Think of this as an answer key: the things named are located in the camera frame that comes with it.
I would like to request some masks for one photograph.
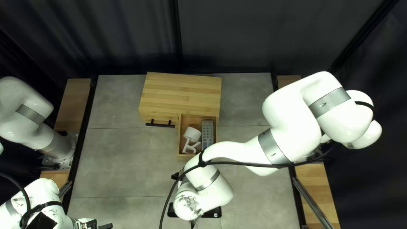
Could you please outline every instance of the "remote control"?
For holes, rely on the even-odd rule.
[[[202,150],[213,145],[213,121],[204,120],[202,121]]]

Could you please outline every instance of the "black metal handle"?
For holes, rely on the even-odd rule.
[[[158,123],[154,123],[154,119],[151,119],[151,123],[146,123],[146,126],[158,126],[158,127],[175,128],[175,125],[171,125],[171,120],[168,121],[168,124],[158,124]]]

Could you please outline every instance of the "gray floor tile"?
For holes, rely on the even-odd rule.
[[[246,142],[269,126],[218,127],[219,141]],[[244,166],[219,165],[235,197],[222,209],[222,228],[298,228],[287,168],[258,176]]]
[[[268,125],[261,107],[273,92],[270,73],[214,75],[222,78],[219,126]]]
[[[113,223],[114,229],[157,229],[165,197],[73,198],[68,215],[95,218],[99,225]],[[163,228],[189,229],[187,221],[165,216]],[[220,229],[220,219],[201,219],[197,229]]]
[[[222,229],[299,229],[294,201],[272,194],[236,194],[222,207]]]
[[[73,197],[142,196],[150,128],[88,129]]]
[[[179,172],[188,159],[179,158],[175,128],[152,127],[149,148],[148,196],[167,196],[174,183],[171,174]]]
[[[100,75],[88,128],[146,127],[138,111],[145,75]]]

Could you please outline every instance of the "open drawer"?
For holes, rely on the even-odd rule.
[[[218,117],[212,116],[202,116],[202,115],[193,115],[193,114],[178,114],[179,124],[176,125],[178,130],[178,156],[185,157],[185,158],[192,158],[195,154],[184,154],[182,150],[184,149],[186,138],[184,138],[184,133],[187,127],[193,127],[202,132],[202,121],[204,120],[211,120],[213,121],[213,139],[214,143],[217,142],[217,124],[218,124]],[[202,144],[197,147],[197,153],[201,152]]]

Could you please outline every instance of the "white toilet paper roll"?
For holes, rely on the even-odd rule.
[[[201,134],[201,131],[189,126],[186,128],[184,138],[191,139],[192,142],[197,142],[199,141]]]

